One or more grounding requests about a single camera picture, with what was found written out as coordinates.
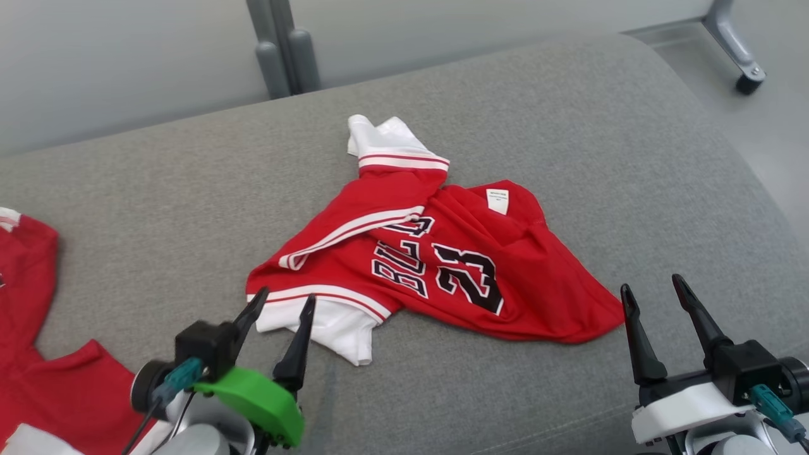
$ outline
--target green bracket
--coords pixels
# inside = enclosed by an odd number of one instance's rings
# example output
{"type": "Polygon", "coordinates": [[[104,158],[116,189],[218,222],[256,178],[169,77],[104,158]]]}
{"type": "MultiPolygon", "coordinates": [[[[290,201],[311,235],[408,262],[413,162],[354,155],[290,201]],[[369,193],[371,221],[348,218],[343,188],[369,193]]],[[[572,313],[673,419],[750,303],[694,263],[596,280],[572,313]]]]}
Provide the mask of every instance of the green bracket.
{"type": "Polygon", "coordinates": [[[197,382],[192,389],[216,395],[279,444],[297,447],[301,442],[303,416],[298,403],[286,389],[259,372],[233,367],[216,383],[197,382]]]}

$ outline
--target t-shirt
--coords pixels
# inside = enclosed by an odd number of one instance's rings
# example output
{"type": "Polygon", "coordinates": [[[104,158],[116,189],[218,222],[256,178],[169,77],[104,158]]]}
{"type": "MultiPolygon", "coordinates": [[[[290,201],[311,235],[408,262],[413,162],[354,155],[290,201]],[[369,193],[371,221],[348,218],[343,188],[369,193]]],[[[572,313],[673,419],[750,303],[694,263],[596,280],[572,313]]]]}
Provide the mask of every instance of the t-shirt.
{"type": "Polygon", "coordinates": [[[56,258],[56,231],[0,207],[0,444],[30,426],[84,455],[120,453],[142,420],[129,406],[133,374],[95,340],[47,361],[34,347],[56,258]]]}
{"type": "Polygon", "coordinates": [[[249,275],[249,299],[270,290],[258,330],[296,330],[315,293],[312,339],[361,365],[371,330],[401,308],[512,340],[585,342],[623,321],[531,192],[511,181],[442,188],[448,160],[375,147],[385,138],[369,125],[349,120],[359,178],[249,275]]]}

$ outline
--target black wheel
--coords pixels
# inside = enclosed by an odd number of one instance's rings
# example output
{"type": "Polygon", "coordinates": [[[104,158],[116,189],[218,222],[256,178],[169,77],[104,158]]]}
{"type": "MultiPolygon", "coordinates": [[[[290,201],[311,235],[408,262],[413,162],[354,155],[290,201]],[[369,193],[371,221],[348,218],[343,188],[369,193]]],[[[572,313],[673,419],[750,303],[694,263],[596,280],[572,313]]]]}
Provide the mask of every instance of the black wheel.
{"type": "MultiPolygon", "coordinates": [[[[135,375],[135,381],[132,382],[132,390],[129,392],[129,403],[132,409],[141,414],[149,412],[151,405],[151,393],[157,388],[158,385],[163,383],[168,373],[174,369],[174,363],[163,362],[161,360],[150,360],[143,365],[141,371],[135,375]]],[[[155,418],[165,420],[165,407],[159,406],[155,411],[155,418]]]]}
{"type": "Polygon", "coordinates": [[[745,74],[742,74],[742,77],[736,81],[736,90],[738,90],[742,95],[751,95],[763,82],[763,79],[756,81],[750,79],[745,74]]]}

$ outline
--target gray floor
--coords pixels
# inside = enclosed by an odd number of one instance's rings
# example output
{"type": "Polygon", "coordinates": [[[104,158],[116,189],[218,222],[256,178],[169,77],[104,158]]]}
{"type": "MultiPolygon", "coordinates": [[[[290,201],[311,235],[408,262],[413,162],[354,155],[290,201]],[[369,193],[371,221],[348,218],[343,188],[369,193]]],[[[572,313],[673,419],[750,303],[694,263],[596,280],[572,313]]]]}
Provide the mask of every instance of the gray floor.
{"type": "Polygon", "coordinates": [[[809,2],[736,0],[734,22],[767,79],[751,96],[699,23],[630,33],[651,45],[702,100],[809,249],[809,2]]]}

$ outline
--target white wall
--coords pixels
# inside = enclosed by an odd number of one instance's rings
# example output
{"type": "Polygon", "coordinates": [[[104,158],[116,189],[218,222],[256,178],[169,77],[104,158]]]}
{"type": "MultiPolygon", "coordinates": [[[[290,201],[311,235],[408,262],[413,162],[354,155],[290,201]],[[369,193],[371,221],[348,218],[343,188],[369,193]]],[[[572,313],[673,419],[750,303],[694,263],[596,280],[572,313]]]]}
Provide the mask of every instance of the white wall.
{"type": "Polygon", "coordinates": [[[244,0],[0,0],[0,155],[265,100],[244,0]]]}
{"type": "Polygon", "coordinates": [[[624,32],[692,19],[710,0],[290,0],[324,87],[395,74],[564,32],[624,32]]]}

